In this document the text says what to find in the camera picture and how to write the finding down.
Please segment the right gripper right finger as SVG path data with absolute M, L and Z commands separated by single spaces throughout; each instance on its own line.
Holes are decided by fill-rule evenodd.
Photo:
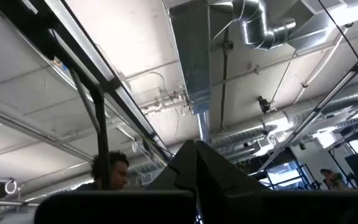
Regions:
M 271 190 L 205 142 L 196 147 L 205 224 L 358 224 L 358 190 Z

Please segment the flexible silver insulated duct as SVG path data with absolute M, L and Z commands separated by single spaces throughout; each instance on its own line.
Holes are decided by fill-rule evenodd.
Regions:
M 297 103 L 278 112 L 268 115 L 266 118 L 254 121 L 254 123 L 242 124 L 236 130 L 217 135 L 211 141 L 213 149 L 225 149 L 227 147 L 244 144 L 261 138 L 278 134 L 278 139 L 283 141 L 288 132 L 299 126 L 306 117 L 317 107 L 321 97 Z M 320 113 L 331 114 L 336 111 L 350 108 L 358 104 L 358 85 L 341 90 L 322 107 Z

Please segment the rectangular ceiling vent duct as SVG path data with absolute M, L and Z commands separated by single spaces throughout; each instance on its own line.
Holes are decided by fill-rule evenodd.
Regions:
M 296 22 L 288 45 L 306 49 L 325 42 L 336 26 L 358 21 L 358 0 L 297 0 L 284 16 Z

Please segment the white ceiling rail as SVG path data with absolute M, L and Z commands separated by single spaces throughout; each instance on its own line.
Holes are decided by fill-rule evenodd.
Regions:
M 64 143 L 56 134 L 44 129 L 36 121 L 26 118 L 20 114 L 20 112 L 5 105 L 4 103 L 0 103 L 0 123 L 43 143 L 49 144 L 74 157 L 84 161 L 92 160 L 92 156 Z

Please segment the person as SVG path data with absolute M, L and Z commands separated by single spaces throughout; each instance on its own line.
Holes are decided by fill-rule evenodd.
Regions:
M 82 184 L 75 190 L 101 190 L 101 169 L 98 155 L 94 156 L 91 163 L 91 176 L 93 178 L 92 183 Z M 127 156 L 120 151 L 111 151 L 109 153 L 110 161 L 110 181 L 113 190 L 121 190 L 127 184 L 127 171 L 129 168 L 129 161 Z
M 321 169 L 320 173 L 324 176 L 324 183 L 330 188 L 330 189 L 345 189 L 345 185 L 343 182 L 342 175 L 333 172 L 329 169 Z

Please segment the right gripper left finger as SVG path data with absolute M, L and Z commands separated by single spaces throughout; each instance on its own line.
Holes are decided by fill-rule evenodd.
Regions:
M 34 224 L 194 224 L 196 159 L 187 140 L 143 190 L 73 190 L 36 209 Z

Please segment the round silver duct elbow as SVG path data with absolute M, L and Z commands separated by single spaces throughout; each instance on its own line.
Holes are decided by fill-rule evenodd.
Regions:
M 264 0 L 232 0 L 233 21 L 239 22 L 243 42 L 253 49 L 270 50 L 289 40 L 296 22 L 290 18 L 279 26 L 270 26 Z

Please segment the black frame post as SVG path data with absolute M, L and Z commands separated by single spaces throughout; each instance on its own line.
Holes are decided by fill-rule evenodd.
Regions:
M 108 149 L 106 119 L 104 115 L 104 96 L 99 88 L 93 88 L 90 93 L 94 101 L 95 114 L 99 126 L 96 130 L 98 138 L 98 155 L 94 158 L 92 164 L 92 175 L 95 181 L 98 181 L 101 190 L 111 190 L 111 164 Z

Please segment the aluminium frame beam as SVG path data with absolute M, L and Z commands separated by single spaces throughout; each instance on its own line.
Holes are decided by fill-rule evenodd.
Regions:
M 294 132 L 286 138 L 284 142 L 279 145 L 278 149 L 260 166 L 257 172 L 264 170 L 296 137 L 302 130 L 304 130 L 310 123 L 312 123 L 316 117 L 320 114 L 321 110 L 340 92 L 356 75 L 355 67 L 358 62 L 352 66 L 352 68 L 340 79 L 340 81 L 334 86 L 334 88 L 311 110 L 310 114 L 296 127 Z

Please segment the frame beam with light strips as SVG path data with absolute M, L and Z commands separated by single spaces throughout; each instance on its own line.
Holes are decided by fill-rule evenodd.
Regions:
M 65 0 L 0 0 L 0 11 L 44 57 L 59 58 L 89 92 L 99 88 L 106 103 L 155 151 L 172 158 L 112 66 L 108 64 Z

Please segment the ceiling conduit pipe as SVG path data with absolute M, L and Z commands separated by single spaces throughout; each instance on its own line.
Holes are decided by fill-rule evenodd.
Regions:
M 226 28 L 224 31 L 223 38 L 223 82 L 222 82 L 222 92 L 221 92 L 221 115 L 219 128 L 222 131 L 224 129 L 224 112 L 225 112 L 225 103 L 226 103 L 226 80 L 228 73 L 228 60 L 229 52 L 233 48 L 233 42 L 230 39 L 230 28 Z

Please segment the rectangular metal air duct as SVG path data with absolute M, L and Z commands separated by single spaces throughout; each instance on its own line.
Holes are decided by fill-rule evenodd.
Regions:
M 210 33 L 207 0 L 191 0 L 169 9 L 189 103 L 194 114 L 209 110 Z

